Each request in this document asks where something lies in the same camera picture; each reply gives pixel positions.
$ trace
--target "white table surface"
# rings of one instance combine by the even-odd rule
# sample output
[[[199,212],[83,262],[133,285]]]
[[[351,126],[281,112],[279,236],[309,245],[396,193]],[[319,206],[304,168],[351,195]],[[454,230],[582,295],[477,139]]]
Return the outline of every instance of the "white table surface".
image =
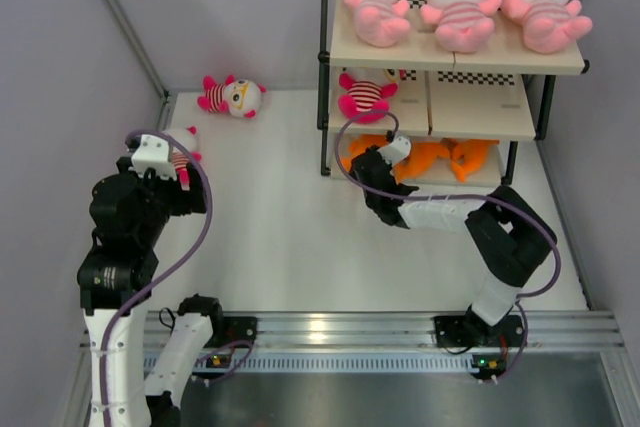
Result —
[[[202,112],[180,94],[171,126],[198,128],[214,219],[195,256],[153,292],[151,308],[199,293],[225,310],[464,310],[488,270],[468,234],[382,224],[352,184],[321,177],[316,91],[275,91],[252,120]],[[520,144],[513,187],[558,234],[563,260],[553,290],[523,306],[584,310],[585,299],[538,151]],[[434,187],[434,192],[492,189]],[[173,218],[156,247],[156,275],[192,244],[204,216]],[[525,290],[544,285],[547,259]]]

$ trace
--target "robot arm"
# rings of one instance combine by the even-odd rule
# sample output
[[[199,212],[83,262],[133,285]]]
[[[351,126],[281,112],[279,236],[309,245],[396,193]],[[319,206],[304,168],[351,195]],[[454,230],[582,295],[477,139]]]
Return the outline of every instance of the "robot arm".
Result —
[[[132,156],[118,160],[119,172],[92,191],[93,246],[77,274],[91,342],[91,427],[179,426],[180,401],[192,367],[222,329],[216,299],[186,299],[171,338],[145,380],[143,333],[149,293],[116,321],[106,351],[100,348],[118,309],[151,283],[158,265],[153,248],[169,219],[206,210],[203,180],[188,164],[190,188],[184,190],[169,160],[170,150],[160,138],[143,138]],[[105,391],[106,405],[101,394]]]
[[[417,187],[396,183],[392,168],[407,157],[410,152],[408,142],[406,137],[396,135],[387,146],[367,150],[352,161],[349,174],[362,185],[378,191],[365,190],[365,202],[385,224],[401,228],[434,227],[442,218],[443,209],[453,202],[412,201],[412,197],[420,195],[416,192]],[[389,198],[382,194],[404,198]],[[503,333],[501,324],[514,325],[514,319],[506,322],[508,314],[524,285],[551,251],[548,240],[538,228],[514,211],[491,202],[493,199],[529,216],[542,226],[554,243],[557,242],[551,228],[510,187],[498,187],[485,202],[475,200],[474,207],[477,208],[468,212],[466,219],[452,207],[451,212],[455,215],[448,217],[447,230],[469,232],[489,274],[464,317],[437,326],[438,342],[443,347],[473,347],[496,342],[496,337]],[[472,200],[463,202],[468,202],[467,207],[473,205],[469,203]]]

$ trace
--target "orange plush toy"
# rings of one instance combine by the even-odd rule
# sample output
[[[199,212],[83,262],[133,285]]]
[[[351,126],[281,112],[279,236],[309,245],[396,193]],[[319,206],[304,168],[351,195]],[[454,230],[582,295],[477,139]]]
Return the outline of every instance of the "orange plush toy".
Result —
[[[411,146],[409,157],[394,168],[397,182],[420,177],[438,159],[451,158],[449,149],[438,142],[416,142]]]
[[[360,154],[364,154],[369,147],[384,147],[388,143],[384,135],[361,135],[349,145],[349,157],[340,158],[342,165],[349,172],[351,170],[351,161]]]
[[[460,182],[466,182],[467,175],[482,169],[489,156],[489,147],[499,143],[498,140],[477,139],[456,143],[451,150],[451,170],[456,178]]]
[[[361,135],[349,145],[349,157],[342,157],[340,159],[342,165],[349,171],[351,169],[351,161],[360,154],[364,154],[368,148],[384,147],[388,143],[384,135]],[[409,157],[393,168],[396,182],[400,183],[405,179],[420,177],[431,168],[438,158],[451,158],[451,153],[445,145],[437,142],[414,143],[411,146],[411,154],[409,154]]]

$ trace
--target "shelf board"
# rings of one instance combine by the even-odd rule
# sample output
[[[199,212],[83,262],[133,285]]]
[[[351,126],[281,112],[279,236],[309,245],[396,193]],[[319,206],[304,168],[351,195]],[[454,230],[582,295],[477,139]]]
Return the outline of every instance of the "shelf board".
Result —
[[[579,75],[584,60],[576,42],[562,52],[539,54],[527,48],[522,27],[502,12],[493,16],[496,26],[487,45],[473,54],[455,54],[454,71],[512,74]]]
[[[342,0],[336,0],[331,35],[330,64],[337,67],[371,67],[416,70],[452,70],[453,54],[443,49],[433,33],[421,32],[424,24],[419,5],[412,5],[407,20],[411,32],[392,47],[374,47],[356,35],[353,15]]]
[[[534,139],[520,75],[439,71],[429,72],[428,79],[432,136]]]
[[[348,146],[355,136],[345,136],[341,143],[341,153],[348,152]],[[468,176],[466,182],[459,182],[449,167],[449,160],[437,159],[436,162],[422,176],[403,181],[407,185],[464,185],[470,187],[497,187],[502,180],[500,151],[497,145],[489,149],[489,157],[482,170]],[[331,178],[346,180],[338,167],[335,156],[331,156]]]
[[[406,68],[458,72],[578,75],[584,60],[574,42],[555,54],[538,54],[522,41],[522,27],[501,12],[493,16],[496,31],[488,44],[474,54],[453,54],[443,49],[422,22],[419,7],[424,0],[410,0],[407,15],[412,30],[407,39],[379,48],[360,40],[353,16],[342,0],[336,0],[331,37],[330,64],[338,67]]]
[[[338,132],[347,121],[340,111],[338,98],[346,91],[338,85],[342,69],[335,69],[331,106],[329,108],[329,132]],[[429,135],[429,113],[427,108],[427,83],[424,72],[410,71],[408,80],[401,80],[398,92],[389,99],[390,111],[398,116],[402,132],[406,135]],[[349,132],[355,134],[384,134],[393,129],[393,120],[385,117],[371,124],[351,124]]]

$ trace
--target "pink stuffed toy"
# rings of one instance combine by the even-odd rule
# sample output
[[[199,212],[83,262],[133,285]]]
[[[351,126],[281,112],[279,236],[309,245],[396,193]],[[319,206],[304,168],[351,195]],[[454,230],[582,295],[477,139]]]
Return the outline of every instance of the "pink stuffed toy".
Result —
[[[541,54],[559,52],[591,31],[581,9],[579,0],[502,0],[504,14],[522,24],[525,45]]]
[[[395,69],[349,69],[340,75],[340,87],[347,91],[338,99],[340,111],[347,119],[363,112],[380,110],[387,112],[389,102],[398,91],[402,71]],[[369,124],[384,117],[376,112],[358,119],[358,124]]]
[[[411,30],[404,18],[409,11],[406,0],[343,0],[353,10],[356,34],[376,47],[389,47]]]
[[[231,114],[234,117],[252,119],[262,105],[262,94],[267,89],[250,80],[236,80],[227,77],[224,84],[218,84],[213,77],[202,81],[204,95],[198,97],[198,105],[205,112]]]
[[[471,53],[482,47],[493,33],[487,17],[500,7],[501,0],[427,0],[420,9],[422,20],[435,25],[436,38],[451,52]]]
[[[171,128],[163,131],[165,134],[170,135],[176,141],[181,143],[184,147],[193,154],[198,162],[202,159],[202,155],[198,152],[198,139],[196,137],[196,128],[194,126],[186,129]],[[187,156],[180,152],[178,149],[173,149],[171,153],[171,163],[173,168],[176,169],[176,175],[180,181],[182,190],[189,190],[189,172],[187,171],[187,164],[189,160]]]

